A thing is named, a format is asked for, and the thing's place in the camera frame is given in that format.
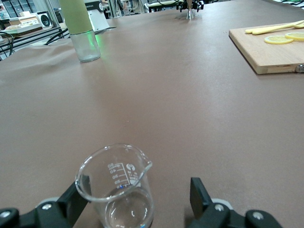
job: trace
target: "lab equipment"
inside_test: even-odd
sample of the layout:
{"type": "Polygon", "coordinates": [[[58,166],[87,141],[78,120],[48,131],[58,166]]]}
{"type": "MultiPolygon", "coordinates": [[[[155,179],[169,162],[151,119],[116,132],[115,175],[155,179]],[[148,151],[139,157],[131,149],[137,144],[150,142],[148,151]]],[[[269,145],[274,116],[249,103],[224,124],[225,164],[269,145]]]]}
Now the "lab equipment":
{"type": "Polygon", "coordinates": [[[147,156],[132,145],[106,146],[81,165],[76,188],[93,203],[104,228],[148,228],[154,211],[146,175],[151,166],[147,156]]]}

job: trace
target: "green cylinder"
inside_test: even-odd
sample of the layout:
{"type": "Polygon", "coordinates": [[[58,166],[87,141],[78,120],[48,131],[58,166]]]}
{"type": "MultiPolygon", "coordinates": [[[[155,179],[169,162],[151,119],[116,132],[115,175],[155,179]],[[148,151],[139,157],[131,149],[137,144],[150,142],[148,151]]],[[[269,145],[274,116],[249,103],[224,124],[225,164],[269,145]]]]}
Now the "green cylinder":
{"type": "Polygon", "coordinates": [[[59,5],[70,34],[93,29],[84,0],[59,0],[59,5]]]}

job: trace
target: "brown table surface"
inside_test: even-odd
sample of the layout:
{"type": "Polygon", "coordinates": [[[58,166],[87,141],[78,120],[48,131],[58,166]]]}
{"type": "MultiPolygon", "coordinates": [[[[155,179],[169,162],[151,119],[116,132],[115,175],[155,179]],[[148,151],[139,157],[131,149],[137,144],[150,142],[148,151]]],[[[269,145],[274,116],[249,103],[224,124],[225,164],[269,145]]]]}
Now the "brown table surface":
{"type": "MultiPolygon", "coordinates": [[[[304,11],[235,0],[186,14],[113,19],[90,63],[68,40],[0,62],[0,208],[25,213],[60,196],[88,155],[126,142],[153,161],[153,228],[191,221],[191,177],[240,214],[261,209],[303,227],[304,76],[257,75],[228,31],[304,11]]],[[[75,227],[100,227],[91,205],[75,227]]]]}

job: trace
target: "lemon slice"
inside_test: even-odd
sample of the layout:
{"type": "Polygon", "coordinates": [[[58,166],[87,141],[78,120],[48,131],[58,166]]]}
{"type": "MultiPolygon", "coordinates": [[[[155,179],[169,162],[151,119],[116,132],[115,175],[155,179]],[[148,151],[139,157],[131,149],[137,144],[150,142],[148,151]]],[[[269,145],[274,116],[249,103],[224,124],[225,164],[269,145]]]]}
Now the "lemon slice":
{"type": "Polygon", "coordinates": [[[268,44],[288,44],[293,42],[293,39],[286,38],[285,36],[271,36],[266,37],[264,41],[268,44]]]}
{"type": "Polygon", "coordinates": [[[304,41],[304,32],[290,32],[285,34],[285,37],[298,41],[304,41]]]}

